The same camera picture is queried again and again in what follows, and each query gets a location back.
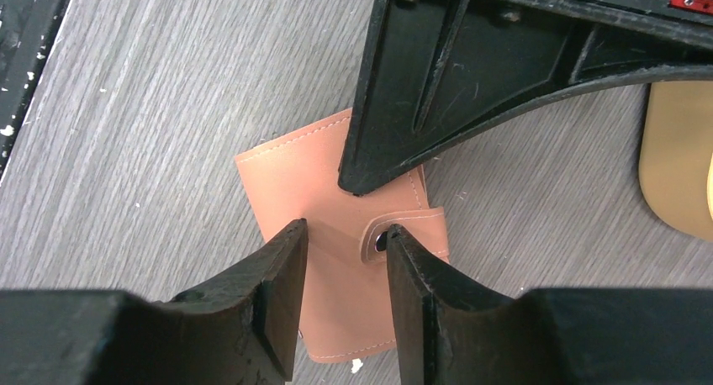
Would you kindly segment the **yellow oval card tray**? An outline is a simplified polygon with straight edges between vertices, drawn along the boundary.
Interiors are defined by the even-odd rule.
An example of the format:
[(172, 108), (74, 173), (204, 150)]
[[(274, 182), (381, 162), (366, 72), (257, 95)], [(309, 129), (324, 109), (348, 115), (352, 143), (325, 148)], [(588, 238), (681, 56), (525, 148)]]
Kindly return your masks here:
[(649, 208), (687, 235), (712, 240), (712, 83), (650, 88), (639, 157)]

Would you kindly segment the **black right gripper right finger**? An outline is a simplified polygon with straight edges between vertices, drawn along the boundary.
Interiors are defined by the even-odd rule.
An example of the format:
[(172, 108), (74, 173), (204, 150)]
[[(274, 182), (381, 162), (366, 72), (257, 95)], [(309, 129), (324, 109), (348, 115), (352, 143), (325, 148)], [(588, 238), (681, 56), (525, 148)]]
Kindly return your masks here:
[(403, 384), (709, 384), (712, 293), (535, 288), (498, 293), (385, 234)]

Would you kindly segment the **pink blue card holder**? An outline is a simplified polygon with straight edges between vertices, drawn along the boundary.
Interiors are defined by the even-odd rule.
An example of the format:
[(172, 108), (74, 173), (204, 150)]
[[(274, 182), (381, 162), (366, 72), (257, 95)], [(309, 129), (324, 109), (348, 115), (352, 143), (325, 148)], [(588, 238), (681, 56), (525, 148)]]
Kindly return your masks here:
[(449, 256), (445, 212), (429, 204), (421, 168), (361, 197), (338, 187), (350, 121), (344, 110), (235, 158), (266, 240), (292, 220), (308, 224), (299, 332), (318, 363), (395, 347), (386, 255), (379, 250), (390, 226), (404, 226), (442, 260)]

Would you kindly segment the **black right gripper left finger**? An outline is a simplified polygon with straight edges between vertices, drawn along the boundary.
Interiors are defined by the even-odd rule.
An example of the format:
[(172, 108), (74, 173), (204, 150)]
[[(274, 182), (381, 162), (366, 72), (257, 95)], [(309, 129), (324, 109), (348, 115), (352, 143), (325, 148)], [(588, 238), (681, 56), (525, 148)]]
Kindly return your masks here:
[(167, 302), (119, 290), (1, 293), (4, 384), (291, 381), (308, 255), (305, 219)]

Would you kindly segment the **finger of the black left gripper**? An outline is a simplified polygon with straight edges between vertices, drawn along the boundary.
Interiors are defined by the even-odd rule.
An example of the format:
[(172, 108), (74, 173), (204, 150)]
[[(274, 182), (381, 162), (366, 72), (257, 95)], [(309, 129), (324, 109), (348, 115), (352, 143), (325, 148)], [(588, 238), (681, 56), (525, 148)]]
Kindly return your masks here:
[(374, 0), (339, 168), (373, 192), (573, 96), (712, 77), (712, 0)]

